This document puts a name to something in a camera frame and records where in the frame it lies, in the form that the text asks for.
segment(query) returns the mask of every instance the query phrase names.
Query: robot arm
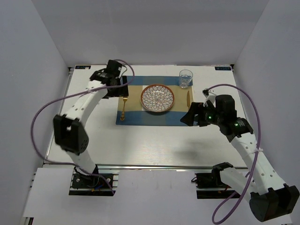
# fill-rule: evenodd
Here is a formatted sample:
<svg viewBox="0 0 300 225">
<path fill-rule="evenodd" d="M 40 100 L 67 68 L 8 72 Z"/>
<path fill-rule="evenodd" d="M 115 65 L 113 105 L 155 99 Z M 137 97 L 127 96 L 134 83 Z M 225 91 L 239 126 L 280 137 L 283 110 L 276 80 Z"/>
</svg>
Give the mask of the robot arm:
<svg viewBox="0 0 300 225">
<path fill-rule="evenodd" d="M 193 126 L 194 122 L 200 127 L 217 125 L 220 132 L 241 155 L 249 170 L 255 152 L 258 151 L 253 174 L 254 182 L 250 184 L 245 200 L 249 202 L 254 216 L 261 222 L 291 213 L 299 198 L 299 191 L 295 186 L 289 187 L 275 172 L 262 149 L 256 149 L 253 129 L 246 119 L 237 117 L 232 96 L 217 96 L 208 90 L 204 90 L 203 94 L 206 97 L 205 102 L 193 102 L 180 121 L 188 126 Z M 227 184 L 239 194 L 242 193 L 247 182 L 247 179 L 230 163 L 215 165 L 211 177 L 217 186 Z"/>
<path fill-rule="evenodd" d="M 86 90 L 127 83 L 127 77 L 120 76 L 121 68 L 121 63 L 109 60 L 106 68 L 93 73 Z M 84 129 L 90 114 L 101 99 L 124 96 L 128 96 L 128 86 L 91 91 L 80 96 L 65 114 L 54 117 L 53 126 L 56 144 L 66 151 L 73 162 L 83 170 L 98 174 L 98 167 L 87 151 L 89 138 Z"/>
</svg>

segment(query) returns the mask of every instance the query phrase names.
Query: golden utensil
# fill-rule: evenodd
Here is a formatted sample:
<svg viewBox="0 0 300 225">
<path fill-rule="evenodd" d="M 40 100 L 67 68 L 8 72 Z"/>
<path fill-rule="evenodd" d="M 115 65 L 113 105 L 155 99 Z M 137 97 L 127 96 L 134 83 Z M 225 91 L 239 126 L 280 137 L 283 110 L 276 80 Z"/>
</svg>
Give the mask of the golden utensil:
<svg viewBox="0 0 300 225">
<path fill-rule="evenodd" d="M 191 102 L 190 102 L 190 96 L 189 96 L 189 91 L 187 92 L 187 107 L 190 108 Z"/>
<path fill-rule="evenodd" d="M 124 106 L 123 106 L 122 115 L 120 117 L 121 121 L 123 121 L 125 119 L 125 103 L 127 102 L 127 100 L 128 100 L 128 97 L 123 97 Z"/>
</svg>

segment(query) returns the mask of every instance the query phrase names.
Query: plate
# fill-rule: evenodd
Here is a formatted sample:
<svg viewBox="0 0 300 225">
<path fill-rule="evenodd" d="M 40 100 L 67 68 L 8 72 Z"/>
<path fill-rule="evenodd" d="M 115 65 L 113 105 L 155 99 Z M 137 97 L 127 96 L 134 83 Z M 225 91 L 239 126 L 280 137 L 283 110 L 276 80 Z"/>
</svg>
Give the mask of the plate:
<svg viewBox="0 0 300 225">
<path fill-rule="evenodd" d="M 167 86 L 153 84 L 142 91 L 141 103 L 149 111 L 164 112 L 173 106 L 174 93 Z"/>
</svg>

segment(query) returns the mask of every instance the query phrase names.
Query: knife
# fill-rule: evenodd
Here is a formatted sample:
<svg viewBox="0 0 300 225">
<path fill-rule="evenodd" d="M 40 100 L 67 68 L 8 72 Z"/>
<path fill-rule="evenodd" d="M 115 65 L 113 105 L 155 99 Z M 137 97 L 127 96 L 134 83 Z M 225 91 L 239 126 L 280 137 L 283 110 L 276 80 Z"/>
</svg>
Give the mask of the knife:
<svg viewBox="0 0 300 225">
<path fill-rule="evenodd" d="M 190 106 L 191 106 L 189 91 L 187 92 L 187 106 L 188 106 L 188 108 L 190 108 Z"/>
</svg>

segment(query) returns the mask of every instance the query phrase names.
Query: flower pattern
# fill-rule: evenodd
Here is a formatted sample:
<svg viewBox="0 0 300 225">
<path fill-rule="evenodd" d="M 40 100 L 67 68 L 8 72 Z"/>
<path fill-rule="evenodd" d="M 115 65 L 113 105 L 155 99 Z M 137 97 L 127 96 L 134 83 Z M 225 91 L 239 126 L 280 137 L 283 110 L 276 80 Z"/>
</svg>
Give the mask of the flower pattern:
<svg viewBox="0 0 300 225">
<path fill-rule="evenodd" d="M 142 95 L 143 106 L 153 112 L 168 110 L 173 104 L 173 94 L 164 86 L 151 86 L 146 88 Z"/>
</svg>

